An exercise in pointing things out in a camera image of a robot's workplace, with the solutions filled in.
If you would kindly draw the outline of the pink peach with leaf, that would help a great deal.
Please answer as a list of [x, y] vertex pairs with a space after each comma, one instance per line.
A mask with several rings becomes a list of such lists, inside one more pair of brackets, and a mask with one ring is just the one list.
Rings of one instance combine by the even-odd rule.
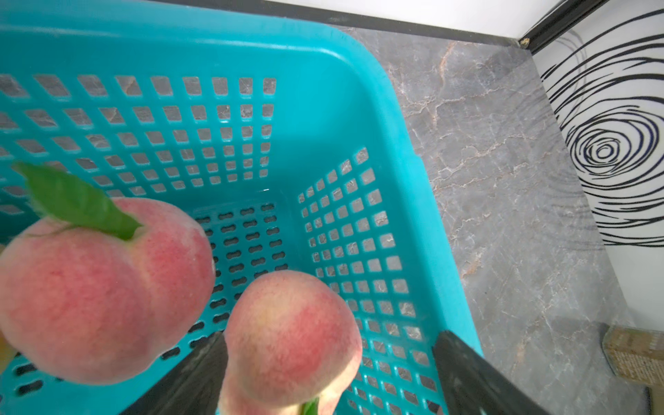
[[201, 225], [167, 202], [119, 197], [17, 164], [41, 219], [1, 255], [1, 332], [44, 372], [102, 385], [145, 371], [194, 325], [214, 286]]

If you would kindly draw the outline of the pink peach front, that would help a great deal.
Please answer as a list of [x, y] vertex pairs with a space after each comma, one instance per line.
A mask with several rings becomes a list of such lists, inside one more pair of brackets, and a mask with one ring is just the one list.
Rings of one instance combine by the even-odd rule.
[[243, 292], [224, 331], [222, 414], [332, 414], [356, 376], [362, 342], [352, 311], [319, 278], [267, 273]]

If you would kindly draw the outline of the yellow peach red spot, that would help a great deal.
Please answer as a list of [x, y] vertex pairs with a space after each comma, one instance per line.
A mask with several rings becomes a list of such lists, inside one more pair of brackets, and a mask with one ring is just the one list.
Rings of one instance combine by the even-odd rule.
[[0, 374], [2, 374], [6, 368], [8, 368], [16, 355], [16, 349], [12, 347], [5, 339], [3, 334], [0, 333]]

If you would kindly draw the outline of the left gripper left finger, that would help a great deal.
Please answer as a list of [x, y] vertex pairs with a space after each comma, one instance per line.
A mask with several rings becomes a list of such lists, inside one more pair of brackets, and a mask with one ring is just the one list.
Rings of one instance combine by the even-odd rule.
[[214, 415], [227, 367], [225, 337], [217, 332], [121, 414]]

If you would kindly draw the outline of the teal plastic basket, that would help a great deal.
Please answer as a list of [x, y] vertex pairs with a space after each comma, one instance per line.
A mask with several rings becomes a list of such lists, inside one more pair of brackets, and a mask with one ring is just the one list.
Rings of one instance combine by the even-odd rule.
[[121, 413], [190, 354], [208, 361], [243, 291], [276, 270], [318, 276], [354, 313], [363, 358], [340, 414], [444, 411], [437, 335], [480, 346], [392, 84], [339, 30], [163, 3], [4, 1], [2, 242], [36, 220], [18, 161], [178, 206], [216, 271], [202, 315], [141, 375], [85, 386], [17, 356], [4, 414]]

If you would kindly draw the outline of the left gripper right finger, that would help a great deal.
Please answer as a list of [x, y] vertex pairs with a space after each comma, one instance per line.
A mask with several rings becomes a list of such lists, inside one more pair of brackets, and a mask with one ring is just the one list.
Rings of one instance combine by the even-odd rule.
[[548, 415], [453, 332], [439, 333], [432, 354], [449, 414]]

